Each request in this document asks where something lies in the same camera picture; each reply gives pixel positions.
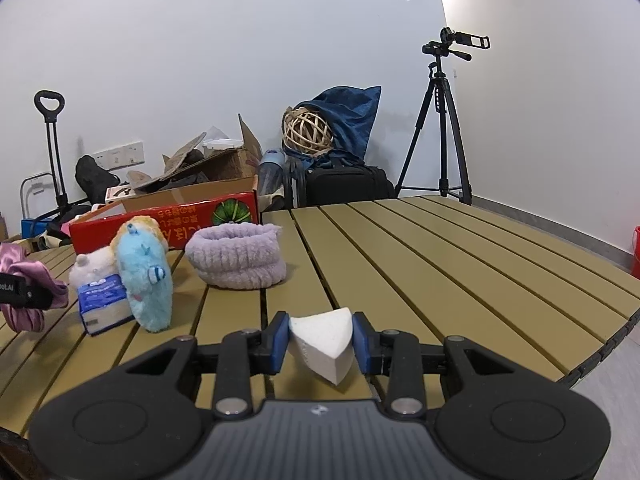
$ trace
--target pink satin scrunchie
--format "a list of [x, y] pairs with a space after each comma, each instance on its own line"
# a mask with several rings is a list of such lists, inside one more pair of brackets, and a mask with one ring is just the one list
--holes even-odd
[[[37, 284], [50, 290], [53, 300], [50, 308], [62, 308], [69, 301], [69, 291], [64, 282], [56, 280], [49, 269], [41, 262], [27, 260], [26, 253], [20, 245], [0, 244], [0, 272], [13, 276], [22, 276], [27, 285]], [[36, 308], [14, 308], [9, 304], [0, 304], [7, 325], [14, 332], [42, 332], [44, 314]]]

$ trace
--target purple fluffy headband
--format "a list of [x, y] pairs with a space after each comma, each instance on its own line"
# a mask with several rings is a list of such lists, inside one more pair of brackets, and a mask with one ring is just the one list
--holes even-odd
[[287, 266], [280, 256], [282, 227], [248, 222], [197, 231], [184, 253], [198, 275], [221, 288], [263, 288], [281, 282]]
[[[49, 308], [62, 308], [69, 300], [66, 283], [56, 280], [41, 262], [27, 260], [20, 245], [0, 244], [0, 272], [21, 276], [27, 285], [39, 285], [49, 290], [53, 299]], [[21, 332], [42, 332], [44, 313], [37, 308], [15, 308], [7, 303], [0, 304], [0, 310], [11, 330]]]

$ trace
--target lavender plush wristband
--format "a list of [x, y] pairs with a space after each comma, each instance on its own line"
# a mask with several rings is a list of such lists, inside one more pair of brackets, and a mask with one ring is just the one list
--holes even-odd
[[198, 275], [221, 288], [263, 288], [281, 282], [287, 266], [280, 256], [281, 227], [248, 222], [197, 231], [184, 254]]

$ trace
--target blue plush toy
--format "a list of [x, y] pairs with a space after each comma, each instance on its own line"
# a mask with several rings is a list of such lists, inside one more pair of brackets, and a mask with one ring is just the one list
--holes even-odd
[[174, 286], [165, 246], [154, 232], [131, 221], [115, 241], [116, 264], [133, 316], [149, 332], [168, 328]]

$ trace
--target red cardboard box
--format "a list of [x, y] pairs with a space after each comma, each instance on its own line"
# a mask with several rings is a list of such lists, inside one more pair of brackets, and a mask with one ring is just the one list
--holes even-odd
[[258, 223], [258, 177], [249, 176], [178, 187], [113, 202], [69, 224], [76, 254], [111, 243], [124, 222], [147, 215], [160, 224], [172, 249], [183, 249], [199, 229], [229, 221]]

